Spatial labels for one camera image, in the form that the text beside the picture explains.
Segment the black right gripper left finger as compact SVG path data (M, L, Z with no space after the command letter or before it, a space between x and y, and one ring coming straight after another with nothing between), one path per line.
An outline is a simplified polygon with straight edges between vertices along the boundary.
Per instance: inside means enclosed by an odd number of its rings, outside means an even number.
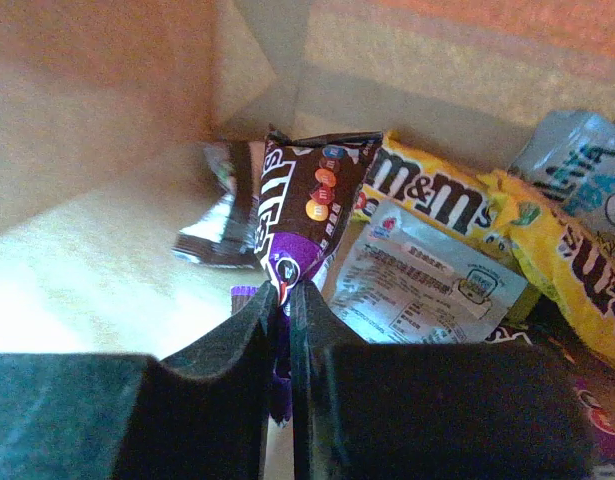
M276 292L164 358L0 353L0 479L259 479Z

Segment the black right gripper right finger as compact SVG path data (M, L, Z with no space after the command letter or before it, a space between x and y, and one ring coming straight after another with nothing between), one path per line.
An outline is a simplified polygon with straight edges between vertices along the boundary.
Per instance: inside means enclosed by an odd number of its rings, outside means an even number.
M290 296L298 479L587 479L571 380L520 343L369 344L300 282Z

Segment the purple snack packet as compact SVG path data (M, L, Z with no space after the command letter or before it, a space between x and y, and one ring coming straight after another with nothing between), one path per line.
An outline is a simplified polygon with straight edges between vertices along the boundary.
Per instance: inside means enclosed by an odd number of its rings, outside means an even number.
M323 282L375 154L381 132L292 139L270 128L264 141L254 253L277 291L270 416L292 416L290 297L303 280Z

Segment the red brown paper bag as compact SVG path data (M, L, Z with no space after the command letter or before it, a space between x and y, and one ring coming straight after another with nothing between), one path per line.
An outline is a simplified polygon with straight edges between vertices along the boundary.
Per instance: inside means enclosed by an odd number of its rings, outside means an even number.
M164 357L262 282L171 254L203 141L395 130L488 171L576 109L615 121L615 1L0 1L0 352Z

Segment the silver grey snack packet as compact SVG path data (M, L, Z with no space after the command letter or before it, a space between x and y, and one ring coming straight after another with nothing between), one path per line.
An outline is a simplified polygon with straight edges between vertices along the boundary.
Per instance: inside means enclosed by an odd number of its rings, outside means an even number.
M615 125L584 110L550 112L509 172L560 205L615 258Z

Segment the dark chocolate snack packet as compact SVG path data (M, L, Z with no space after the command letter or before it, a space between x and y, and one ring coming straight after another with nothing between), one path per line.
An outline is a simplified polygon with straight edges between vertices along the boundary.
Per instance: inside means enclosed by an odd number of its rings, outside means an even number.
M172 253L206 267L253 269L264 143L203 143L201 153L223 194L196 223L178 232Z

